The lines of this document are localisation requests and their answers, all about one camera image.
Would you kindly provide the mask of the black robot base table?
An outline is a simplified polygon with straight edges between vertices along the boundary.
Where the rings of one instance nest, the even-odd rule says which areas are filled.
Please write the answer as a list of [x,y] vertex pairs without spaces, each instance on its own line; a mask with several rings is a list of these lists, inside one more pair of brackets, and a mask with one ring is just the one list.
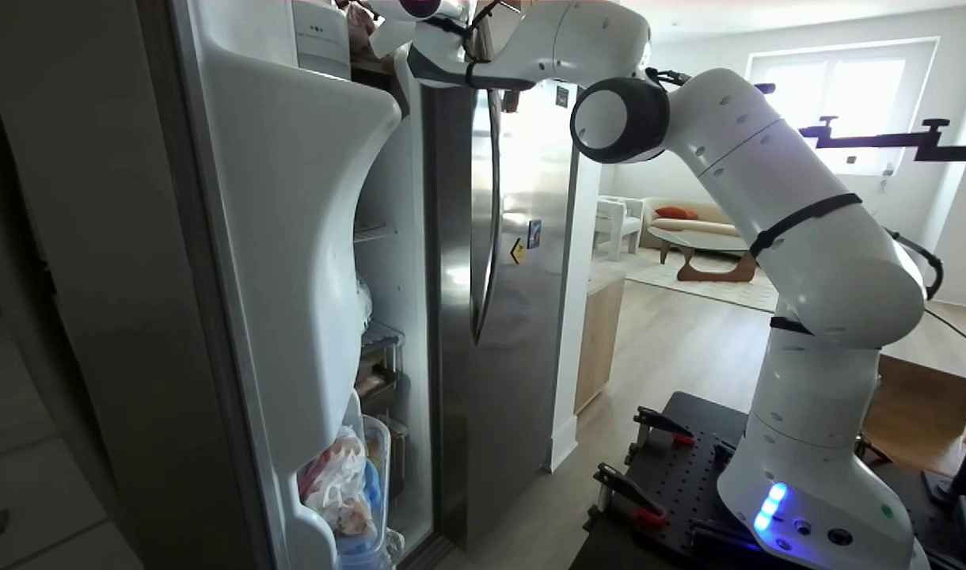
[[673,521],[661,531],[635,528],[602,506],[599,483],[599,503],[582,521],[587,540],[570,570],[798,570],[754,543],[716,492],[747,415],[691,391],[675,391],[661,415],[689,426],[696,443],[641,447],[635,439],[620,472],[666,506]]

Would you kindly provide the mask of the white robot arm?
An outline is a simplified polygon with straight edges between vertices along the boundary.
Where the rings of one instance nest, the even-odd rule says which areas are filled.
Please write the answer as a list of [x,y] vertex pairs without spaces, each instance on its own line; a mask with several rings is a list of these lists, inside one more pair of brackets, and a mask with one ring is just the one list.
[[721,506],[809,570],[933,570],[898,491],[860,457],[881,350],[926,313],[919,267],[733,70],[649,70],[649,23],[615,0],[371,0],[375,46],[427,84],[570,81],[574,144],[602,163],[679,156],[778,292]]

